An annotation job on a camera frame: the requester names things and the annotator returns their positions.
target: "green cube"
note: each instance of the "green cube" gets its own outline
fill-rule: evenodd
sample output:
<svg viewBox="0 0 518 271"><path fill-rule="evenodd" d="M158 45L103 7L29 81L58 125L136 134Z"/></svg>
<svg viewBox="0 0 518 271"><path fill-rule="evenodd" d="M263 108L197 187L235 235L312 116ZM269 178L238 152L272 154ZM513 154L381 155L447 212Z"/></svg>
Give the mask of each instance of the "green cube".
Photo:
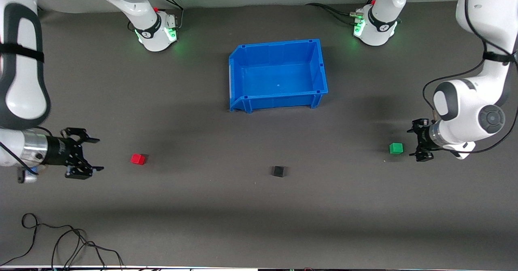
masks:
<svg viewBox="0 0 518 271"><path fill-rule="evenodd" d="M390 145L390 153L394 155L399 155L400 153L403 153L403 144L400 144L399 142L393 142Z"/></svg>

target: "gray tabletop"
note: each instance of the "gray tabletop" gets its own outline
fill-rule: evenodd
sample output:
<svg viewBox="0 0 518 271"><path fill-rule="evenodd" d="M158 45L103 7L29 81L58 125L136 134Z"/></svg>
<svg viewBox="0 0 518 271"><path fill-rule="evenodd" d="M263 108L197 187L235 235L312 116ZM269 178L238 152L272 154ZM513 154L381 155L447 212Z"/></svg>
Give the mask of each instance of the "gray tabletop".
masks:
<svg viewBox="0 0 518 271"><path fill-rule="evenodd" d="M85 156L106 169L79 181L51 167L30 185L0 169L1 261L27 249L20 218L34 212L85 229L128 265L517 269L518 134L464 161L389 155L391 142L409 153L411 121L431 117L422 86L482 53L453 2L409 4L401 17L373 48L316 7L189 9L179 42L150 53L122 13L44 13L44 126L85 127L101 139ZM320 107L228 112L238 44L306 38L322 43ZM508 120L517 102L504 106ZM148 163L130 164L133 153ZM288 176L272 177L274 165ZM42 229L13 264L49 264L61 232ZM63 242L59 263L73 244ZM76 263L98 265L92 250Z"/></svg>

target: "blue plastic bin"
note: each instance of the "blue plastic bin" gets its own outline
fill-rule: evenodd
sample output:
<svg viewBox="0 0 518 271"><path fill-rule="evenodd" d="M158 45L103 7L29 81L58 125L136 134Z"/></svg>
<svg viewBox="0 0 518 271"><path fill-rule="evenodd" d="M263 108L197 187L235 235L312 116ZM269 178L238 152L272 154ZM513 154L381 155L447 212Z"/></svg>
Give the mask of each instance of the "blue plastic bin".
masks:
<svg viewBox="0 0 518 271"><path fill-rule="evenodd" d="M309 105L327 94L318 39L242 44L228 59L230 111Z"/></svg>

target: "red cube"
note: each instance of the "red cube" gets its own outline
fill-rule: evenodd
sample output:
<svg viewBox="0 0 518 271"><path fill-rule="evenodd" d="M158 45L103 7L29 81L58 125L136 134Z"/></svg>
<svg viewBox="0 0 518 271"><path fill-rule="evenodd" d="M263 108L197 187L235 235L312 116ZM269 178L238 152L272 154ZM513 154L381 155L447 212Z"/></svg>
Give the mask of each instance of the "red cube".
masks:
<svg viewBox="0 0 518 271"><path fill-rule="evenodd" d="M130 160L133 164L143 165L146 162L146 157L141 154L133 154Z"/></svg>

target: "gray circular joint cover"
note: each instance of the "gray circular joint cover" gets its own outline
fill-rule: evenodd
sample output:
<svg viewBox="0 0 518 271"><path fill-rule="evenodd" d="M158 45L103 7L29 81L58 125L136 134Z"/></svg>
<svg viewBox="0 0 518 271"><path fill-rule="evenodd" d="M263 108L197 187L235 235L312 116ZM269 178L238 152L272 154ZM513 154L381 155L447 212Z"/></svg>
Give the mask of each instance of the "gray circular joint cover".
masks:
<svg viewBox="0 0 518 271"><path fill-rule="evenodd" d="M486 105L480 109L479 124L488 134L496 134L505 124L505 114L496 105Z"/></svg>

